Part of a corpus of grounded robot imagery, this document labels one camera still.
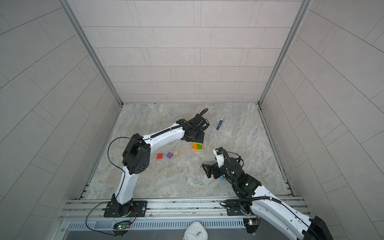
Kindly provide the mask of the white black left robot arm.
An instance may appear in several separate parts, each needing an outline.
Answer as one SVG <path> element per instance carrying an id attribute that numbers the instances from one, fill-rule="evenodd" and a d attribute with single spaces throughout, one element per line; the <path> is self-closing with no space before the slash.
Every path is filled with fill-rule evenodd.
<path id="1" fill-rule="evenodd" d="M 123 171 L 117 191 L 104 209 L 105 218 L 126 217 L 133 213 L 133 192 L 140 174 L 150 164 L 151 152 L 176 140 L 203 143 L 209 121 L 203 117 L 204 109 L 191 120 L 180 119 L 170 127 L 150 135 L 134 134 L 122 156 Z"/>

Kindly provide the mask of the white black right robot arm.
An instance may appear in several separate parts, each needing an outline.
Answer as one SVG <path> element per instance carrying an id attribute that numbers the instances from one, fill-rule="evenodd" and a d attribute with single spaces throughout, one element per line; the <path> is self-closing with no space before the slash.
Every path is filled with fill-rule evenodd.
<path id="1" fill-rule="evenodd" d="M 311 218 L 273 195 L 260 181 L 243 171 L 241 156 L 230 157 L 224 148 L 213 151 L 216 163 L 202 164 L 208 178 L 225 178 L 238 197 L 226 200 L 221 206 L 227 211 L 263 219 L 290 240 L 331 240 L 331 232 L 320 217 Z"/>

